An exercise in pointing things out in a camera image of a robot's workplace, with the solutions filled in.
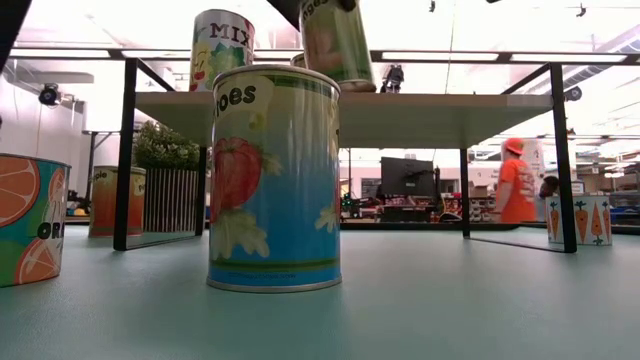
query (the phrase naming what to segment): security camera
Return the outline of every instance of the security camera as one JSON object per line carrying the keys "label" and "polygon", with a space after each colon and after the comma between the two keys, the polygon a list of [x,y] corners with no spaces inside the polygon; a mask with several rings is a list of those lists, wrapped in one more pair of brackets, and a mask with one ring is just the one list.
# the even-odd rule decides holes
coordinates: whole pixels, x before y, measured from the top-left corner
{"label": "security camera", "polygon": [[565,101],[578,101],[582,98],[582,89],[579,87],[571,88],[564,93]]}
{"label": "security camera", "polygon": [[576,14],[576,17],[583,17],[584,14],[587,13],[587,8],[582,6],[582,3],[580,3],[580,12]]}
{"label": "security camera", "polygon": [[61,100],[60,92],[58,92],[58,84],[44,84],[44,89],[40,91],[38,100],[42,105],[58,106]]}
{"label": "security camera", "polygon": [[391,65],[380,87],[381,93],[399,93],[400,84],[404,82],[404,71],[401,65]]}

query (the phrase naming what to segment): black metal shelf frame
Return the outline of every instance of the black metal shelf frame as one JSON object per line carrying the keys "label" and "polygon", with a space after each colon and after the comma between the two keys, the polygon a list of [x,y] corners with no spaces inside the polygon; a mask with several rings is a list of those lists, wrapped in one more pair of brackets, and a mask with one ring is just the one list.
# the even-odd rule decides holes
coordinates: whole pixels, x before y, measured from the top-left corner
{"label": "black metal shelf frame", "polygon": [[[133,126],[136,110],[137,73],[141,70],[166,91],[175,91],[163,78],[156,74],[140,59],[126,59],[124,70],[124,94],[122,101],[122,127],[120,129],[120,154],[118,158],[118,180],[116,188],[116,215],[113,234],[113,248],[118,251],[131,250],[127,246],[127,225],[129,216],[129,181],[131,178],[131,160],[133,152]],[[194,236],[201,236],[204,231],[204,211],[207,178],[207,148],[200,147],[198,161],[198,193],[196,199]],[[183,240],[176,238],[170,241]],[[135,248],[159,245],[165,242],[153,242]]]}
{"label": "black metal shelf frame", "polygon": [[[547,63],[536,69],[531,74],[505,90],[503,95],[510,95],[518,91],[531,81],[546,74],[551,79],[551,97],[553,99],[553,121],[555,128],[556,155],[558,159],[558,173],[560,179],[560,206],[562,209],[562,231],[565,239],[564,249],[552,249],[546,247],[536,247],[523,244],[515,244],[502,242],[491,239],[483,239],[471,236],[472,224],[469,219],[469,190],[464,184],[468,183],[469,167],[467,149],[460,149],[460,178],[462,188],[462,221],[458,229],[461,229],[462,236],[466,240],[483,241],[490,243],[498,243],[510,246],[518,246],[524,248],[539,249],[552,252],[575,253],[577,251],[576,233],[574,226],[573,213],[573,196],[571,194],[571,174],[569,165],[569,146],[567,136],[567,122],[564,107],[564,83],[562,74],[563,63]],[[174,91],[160,76],[158,76],[151,68],[149,68],[142,60],[127,59],[125,66],[125,92],[123,103],[122,130],[120,138],[120,161],[118,169],[118,191],[116,200],[116,229],[114,235],[114,248],[116,250],[126,250],[126,227],[128,213],[128,191],[129,177],[131,173],[131,149],[133,144],[133,113],[135,110],[135,84],[137,69],[142,70],[149,77],[157,81],[167,91]],[[198,210],[196,213],[198,233],[202,234],[204,221],[204,204],[205,204],[205,188],[206,179],[206,148],[201,148],[200,152],[200,169],[199,179],[201,186],[198,189]],[[406,230],[406,226],[399,224],[397,227],[393,224],[385,226],[385,230]]]}

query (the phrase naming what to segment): ceiling light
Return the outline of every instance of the ceiling light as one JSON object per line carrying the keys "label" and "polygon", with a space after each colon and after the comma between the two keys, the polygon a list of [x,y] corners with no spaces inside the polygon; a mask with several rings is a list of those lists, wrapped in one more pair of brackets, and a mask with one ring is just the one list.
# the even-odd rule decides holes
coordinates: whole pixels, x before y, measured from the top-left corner
{"label": "ceiling light", "polygon": [[629,163],[617,163],[615,165],[607,166],[604,168],[605,170],[615,170],[615,169],[624,169],[627,166],[631,166]]}
{"label": "ceiling light", "polygon": [[9,56],[47,58],[109,58],[106,50],[12,49]]}
{"label": "ceiling light", "polygon": [[126,50],[122,52],[125,57],[131,58],[189,58],[188,50]]}
{"label": "ceiling light", "polygon": [[619,62],[626,58],[626,55],[588,55],[588,54],[513,54],[513,61],[536,61],[536,62]]}
{"label": "ceiling light", "polygon": [[604,177],[609,178],[609,179],[616,179],[616,178],[621,178],[624,176],[624,173],[621,172],[616,172],[616,173],[605,173]]}
{"label": "ceiling light", "polygon": [[383,60],[462,60],[462,61],[493,61],[498,58],[496,53],[434,53],[434,52],[393,52],[382,53]]}

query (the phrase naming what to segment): blue can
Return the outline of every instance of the blue can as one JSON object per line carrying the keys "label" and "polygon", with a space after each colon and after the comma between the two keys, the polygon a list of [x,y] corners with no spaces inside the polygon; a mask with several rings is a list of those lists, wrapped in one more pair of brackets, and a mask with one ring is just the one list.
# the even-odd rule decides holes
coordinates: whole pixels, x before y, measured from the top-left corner
{"label": "blue can", "polygon": [[213,86],[208,284],[293,292],[338,284],[338,85],[306,69],[252,65]]}

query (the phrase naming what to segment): can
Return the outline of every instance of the can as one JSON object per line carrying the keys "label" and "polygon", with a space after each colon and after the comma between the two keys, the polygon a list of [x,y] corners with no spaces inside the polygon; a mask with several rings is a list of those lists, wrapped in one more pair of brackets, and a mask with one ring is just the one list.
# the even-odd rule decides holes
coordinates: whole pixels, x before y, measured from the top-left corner
{"label": "can", "polygon": [[[611,202],[608,196],[574,195],[573,206],[578,245],[613,244]],[[559,196],[549,196],[545,199],[544,218],[547,223],[549,242],[564,244]]]}
{"label": "can", "polygon": [[0,154],[0,287],[60,274],[70,169]]}
{"label": "can", "polygon": [[338,0],[307,0],[299,19],[308,69],[329,76],[343,91],[376,91],[359,4],[347,12]]}
{"label": "can", "polygon": [[[146,174],[147,171],[144,169],[131,168],[129,215],[127,218],[127,235],[130,236],[142,235]],[[117,166],[96,166],[93,168],[89,237],[113,236],[117,188]]]}
{"label": "can", "polygon": [[220,75],[213,95],[209,285],[339,283],[338,85],[307,69],[253,65]]}
{"label": "can", "polygon": [[254,35],[253,24],[231,11],[206,10],[196,16],[189,91],[211,91],[218,74],[253,64]]}
{"label": "can", "polygon": [[301,67],[303,69],[307,68],[307,63],[304,62],[304,53],[300,53],[291,58],[291,66]]}

